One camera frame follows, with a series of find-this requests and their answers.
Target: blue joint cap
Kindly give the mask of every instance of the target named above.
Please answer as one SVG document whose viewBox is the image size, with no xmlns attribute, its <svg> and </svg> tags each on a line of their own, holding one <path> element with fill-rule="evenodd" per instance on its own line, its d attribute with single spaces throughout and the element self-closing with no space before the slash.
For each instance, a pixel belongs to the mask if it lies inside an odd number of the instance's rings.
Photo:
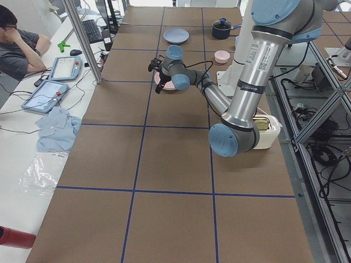
<svg viewBox="0 0 351 263">
<path fill-rule="evenodd" d="M 182 59 L 183 57 L 183 50 L 180 46 L 178 45 L 170 45 L 168 48 L 167 48 L 167 51 L 166 51 L 166 56 L 170 59 L 173 59 L 173 60 L 179 60 L 179 59 Z"/>
<path fill-rule="evenodd" d="M 303 43 L 303 42 L 315 40 L 319 38 L 321 33 L 322 33 L 322 27 L 300 35 L 295 35 L 292 37 L 291 42 L 289 44 Z"/>
<path fill-rule="evenodd" d="M 287 18 L 301 0 L 255 0 L 251 8 L 253 21 L 258 26 L 274 25 Z"/>
<path fill-rule="evenodd" d="M 211 149 L 222 157 L 231 157 L 237 154 L 238 144 L 233 131 L 222 123 L 211 127 L 208 133 Z"/>
<path fill-rule="evenodd" d="M 190 86 L 190 79 L 187 75 L 176 74 L 172 77 L 172 82 L 175 89 L 183 90 Z"/>
</svg>

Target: gray t-shirt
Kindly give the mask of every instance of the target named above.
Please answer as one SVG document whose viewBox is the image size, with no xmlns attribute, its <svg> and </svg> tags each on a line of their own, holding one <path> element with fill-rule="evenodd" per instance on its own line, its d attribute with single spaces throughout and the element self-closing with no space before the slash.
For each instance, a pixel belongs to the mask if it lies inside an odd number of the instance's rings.
<svg viewBox="0 0 351 263">
<path fill-rule="evenodd" d="M 22 39 L 35 49 L 39 35 L 19 30 Z M 17 44 L 0 43 L 0 71 L 20 81 L 27 74 L 28 59 Z"/>
</svg>

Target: computer mouse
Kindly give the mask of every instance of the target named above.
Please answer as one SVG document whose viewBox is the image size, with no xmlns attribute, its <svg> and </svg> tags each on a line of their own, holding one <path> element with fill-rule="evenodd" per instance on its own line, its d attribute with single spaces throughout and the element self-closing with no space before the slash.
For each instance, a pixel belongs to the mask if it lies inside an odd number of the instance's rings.
<svg viewBox="0 0 351 263">
<path fill-rule="evenodd" d="M 77 56 L 77 55 L 80 55 L 81 53 L 82 51 L 79 49 L 72 49 L 70 52 L 70 56 Z"/>
</svg>

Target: blue cloth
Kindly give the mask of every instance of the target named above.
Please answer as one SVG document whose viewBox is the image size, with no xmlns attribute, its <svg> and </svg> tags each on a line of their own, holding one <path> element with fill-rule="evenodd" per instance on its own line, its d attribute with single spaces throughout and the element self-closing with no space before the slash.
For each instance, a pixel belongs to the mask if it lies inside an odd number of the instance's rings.
<svg viewBox="0 0 351 263">
<path fill-rule="evenodd" d="M 35 123 L 39 131 L 38 152 L 69 152 L 72 149 L 82 120 L 64 108 L 54 107 Z"/>
</svg>

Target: light blue plate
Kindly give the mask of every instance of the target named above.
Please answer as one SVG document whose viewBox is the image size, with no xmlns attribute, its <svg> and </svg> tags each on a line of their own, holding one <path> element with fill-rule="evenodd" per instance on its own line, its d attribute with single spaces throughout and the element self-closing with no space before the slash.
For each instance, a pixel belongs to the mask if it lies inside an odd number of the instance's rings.
<svg viewBox="0 0 351 263">
<path fill-rule="evenodd" d="M 181 44 L 188 40 L 189 33 L 181 28 L 172 28 L 167 30 L 163 37 L 170 44 Z"/>
</svg>

